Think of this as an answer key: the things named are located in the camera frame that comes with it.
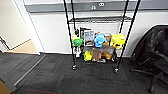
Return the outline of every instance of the office chair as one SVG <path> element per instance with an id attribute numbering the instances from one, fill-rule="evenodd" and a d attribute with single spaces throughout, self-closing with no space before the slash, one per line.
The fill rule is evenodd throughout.
<path id="1" fill-rule="evenodd" d="M 131 69 L 130 72 L 152 75 L 149 93 L 153 94 L 158 75 L 168 74 L 168 25 L 157 25 L 148 30 L 135 47 L 131 62 L 148 69 Z"/>

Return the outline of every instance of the toy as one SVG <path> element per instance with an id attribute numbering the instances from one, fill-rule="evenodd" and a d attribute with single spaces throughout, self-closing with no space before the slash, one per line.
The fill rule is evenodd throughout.
<path id="1" fill-rule="evenodd" d="M 97 34 L 95 35 L 95 37 L 96 38 L 94 39 L 94 42 L 96 47 L 102 47 L 102 43 L 107 42 L 106 38 L 104 37 L 104 34 Z"/>
<path id="2" fill-rule="evenodd" d="M 76 54 L 76 57 L 80 57 L 80 46 L 83 43 L 83 39 L 74 39 L 72 42 L 74 44 L 74 53 Z"/>
<path id="3" fill-rule="evenodd" d="M 112 34 L 110 46 L 120 49 L 125 44 L 125 37 L 123 34 Z"/>
<path id="4" fill-rule="evenodd" d="M 92 55 L 92 61 L 99 61 L 101 59 L 101 50 L 98 48 L 92 48 L 90 51 Z"/>
<path id="5" fill-rule="evenodd" d="M 112 58 L 112 55 L 110 55 L 107 51 L 103 51 L 102 55 L 106 57 L 106 59 L 110 60 Z"/>
<path id="6" fill-rule="evenodd" d="M 90 54 L 89 51 L 86 51 L 86 52 L 85 52 L 85 54 L 84 54 L 84 60 L 85 60 L 85 61 L 92 60 L 92 55 Z"/>

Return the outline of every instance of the dark carpet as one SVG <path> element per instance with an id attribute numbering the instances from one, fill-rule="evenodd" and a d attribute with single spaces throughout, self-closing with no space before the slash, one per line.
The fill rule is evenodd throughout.
<path id="1" fill-rule="evenodd" d="M 72 70 L 71 55 L 47 54 L 14 94 L 148 94 L 150 76 L 131 74 L 129 58 L 122 59 L 118 73 L 113 73 L 113 63 L 79 61 Z M 158 80 L 155 94 L 168 94 L 167 84 Z"/>

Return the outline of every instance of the wall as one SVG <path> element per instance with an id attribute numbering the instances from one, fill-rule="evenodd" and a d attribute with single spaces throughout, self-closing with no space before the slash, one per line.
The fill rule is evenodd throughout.
<path id="1" fill-rule="evenodd" d="M 29 35 L 20 19 L 19 11 L 11 0 L 0 1 L 0 35 L 6 40 L 9 48 L 29 40 Z"/>
<path id="2" fill-rule="evenodd" d="M 90 17 L 90 16 L 116 16 L 122 15 L 121 12 L 78 12 L 75 17 Z M 132 17 L 133 13 L 130 11 L 126 14 Z M 167 24 L 168 22 L 167 11 L 139 11 L 135 23 L 132 28 L 132 32 L 124 53 L 125 57 L 130 57 L 134 47 L 136 46 L 139 39 L 143 34 L 154 25 Z M 31 13 L 30 18 L 25 18 L 25 21 L 32 20 L 32 23 L 27 24 L 28 26 L 33 24 L 36 34 L 30 32 L 32 36 L 38 35 L 38 37 L 32 37 L 36 42 L 38 49 L 42 46 L 46 53 L 64 53 L 70 54 L 70 43 L 68 30 L 66 25 L 65 14 L 62 12 L 50 12 L 50 13 Z M 127 34 L 130 23 L 124 23 L 122 33 Z M 77 27 L 87 27 L 94 31 L 117 33 L 119 30 L 120 23 L 112 24 L 77 24 Z"/>

